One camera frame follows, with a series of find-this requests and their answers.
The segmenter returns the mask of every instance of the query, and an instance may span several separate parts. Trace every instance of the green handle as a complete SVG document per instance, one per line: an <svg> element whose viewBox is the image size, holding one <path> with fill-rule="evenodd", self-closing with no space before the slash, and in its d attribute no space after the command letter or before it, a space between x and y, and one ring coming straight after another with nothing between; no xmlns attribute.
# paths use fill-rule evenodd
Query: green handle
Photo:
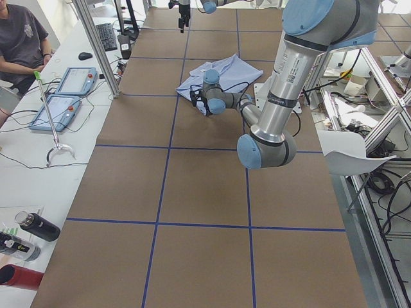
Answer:
<svg viewBox="0 0 411 308"><path fill-rule="evenodd" d="M36 80L41 80L40 72L34 71L34 76L36 76Z"/></svg>

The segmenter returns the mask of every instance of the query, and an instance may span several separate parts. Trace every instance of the man's arm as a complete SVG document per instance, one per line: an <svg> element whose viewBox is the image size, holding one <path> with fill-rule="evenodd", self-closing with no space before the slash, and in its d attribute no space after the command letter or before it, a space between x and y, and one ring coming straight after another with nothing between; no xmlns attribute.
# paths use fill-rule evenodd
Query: man's arm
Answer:
<svg viewBox="0 0 411 308"><path fill-rule="evenodd" d="M31 75L34 71L41 72L43 68L44 65L31 69L30 67L25 67L20 64L7 62L3 56L0 56L0 71L4 73Z"/></svg>
<svg viewBox="0 0 411 308"><path fill-rule="evenodd" d="M44 65L46 65L51 59L51 44L47 38L40 42L40 49L44 55Z"/></svg>

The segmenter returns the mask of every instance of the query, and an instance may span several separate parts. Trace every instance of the white chair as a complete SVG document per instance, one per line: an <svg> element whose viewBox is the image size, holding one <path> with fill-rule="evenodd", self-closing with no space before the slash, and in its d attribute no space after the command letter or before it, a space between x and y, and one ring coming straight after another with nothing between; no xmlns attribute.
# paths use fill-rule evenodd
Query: white chair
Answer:
<svg viewBox="0 0 411 308"><path fill-rule="evenodd" d="M12 83L0 80L0 107L9 111L12 111L21 99L17 94L17 89L11 89L12 86Z"/></svg>
<svg viewBox="0 0 411 308"><path fill-rule="evenodd" d="M361 135L353 132L317 130L322 152L332 175L353 176L367 174L363 184L347 210L350 211L362 189L371 177L371 172L396 156L369 158Z"/></svg>

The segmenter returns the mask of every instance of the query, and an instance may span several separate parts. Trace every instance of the gray t-shirt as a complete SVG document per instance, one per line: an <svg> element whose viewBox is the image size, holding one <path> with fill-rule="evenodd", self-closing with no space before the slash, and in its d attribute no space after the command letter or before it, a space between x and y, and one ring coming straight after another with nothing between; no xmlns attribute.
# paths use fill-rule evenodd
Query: gray t-shirt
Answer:
<svg viewBox="0 0 411 308"><path fill-rule="evenodd" d="M0 19L0 56L7 62L34 69L43 64L40 42L48 33L25 7L8 4L8 18ZM0 72L0 79L18 84L28 75Z"/></svg>

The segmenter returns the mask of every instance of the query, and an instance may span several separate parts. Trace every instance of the computer mouse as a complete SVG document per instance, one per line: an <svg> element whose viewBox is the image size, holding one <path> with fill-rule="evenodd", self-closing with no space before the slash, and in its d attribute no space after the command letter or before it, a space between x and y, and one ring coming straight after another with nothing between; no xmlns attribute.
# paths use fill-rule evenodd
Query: computer mouse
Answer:
<svg viewBox="0 0 411 308"><path fill-rule="evenodd" d="M81 60L81 61L87 60L87 59L90 59L90 58L92 58L92 54L90 54L90 53L82 52L78 55L78 59Z"/></svg>

